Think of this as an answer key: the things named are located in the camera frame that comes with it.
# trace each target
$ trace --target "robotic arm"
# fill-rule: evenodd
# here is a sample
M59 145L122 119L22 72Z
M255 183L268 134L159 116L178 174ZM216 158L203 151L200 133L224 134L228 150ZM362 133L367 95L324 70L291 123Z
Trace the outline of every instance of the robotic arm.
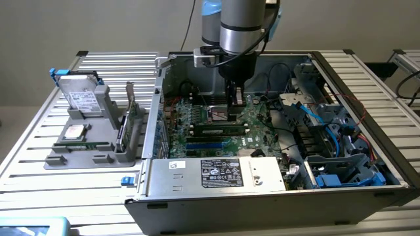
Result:
M279 20L280 0L204 1L206 46L195 50L195 66L219 68L228 107L243 104L244 83L255 72L256 49L263 40L270 41Z

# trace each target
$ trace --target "green circuit board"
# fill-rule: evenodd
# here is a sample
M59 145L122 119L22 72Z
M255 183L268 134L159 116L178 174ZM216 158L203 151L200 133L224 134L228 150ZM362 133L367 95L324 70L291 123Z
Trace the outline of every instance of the green circuit board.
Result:
M188 99L182 99L174 104L170 117L170 158L186 157L227 157L244 156L244 153L260 149L266 156L280 156L279 145L274 143L275 131L263 125L256 115L266 113L266 106L260 104L247 104L238 120L228 122L227 118L208 112L208 107L192 105ZM187 140L192 138L191 125L244 125L247 124L247 133L239 136L219 137L218 148L190 148L187 149Z

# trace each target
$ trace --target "warning label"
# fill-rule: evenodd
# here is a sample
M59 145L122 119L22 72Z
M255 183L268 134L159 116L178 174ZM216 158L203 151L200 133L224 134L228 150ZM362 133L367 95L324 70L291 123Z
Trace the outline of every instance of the warning label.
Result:
M204 188L243 187L239 159L202 160L202 186Z
M92 91L70 93L75 105L82 112L100 112L99 103Z

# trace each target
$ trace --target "motherboard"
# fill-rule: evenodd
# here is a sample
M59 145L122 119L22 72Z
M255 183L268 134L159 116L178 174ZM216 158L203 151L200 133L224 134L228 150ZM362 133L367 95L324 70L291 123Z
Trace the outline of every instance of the motherboard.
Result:
M226 105L195 105L175 98L167 107L170 158L280 156L276 132L256 118L267 108L260 97L248 95L235 121L228 121Z

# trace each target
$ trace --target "gray wall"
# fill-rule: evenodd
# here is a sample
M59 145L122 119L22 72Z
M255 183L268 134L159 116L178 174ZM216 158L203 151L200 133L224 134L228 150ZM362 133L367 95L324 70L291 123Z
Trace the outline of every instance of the gray wall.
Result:
M363 60L420 49L419 0L283 0L268 49L351 48ZM2 0L0 105L40 105L79 50L175 51L192 0ZM184 50L200 45L198 0Z

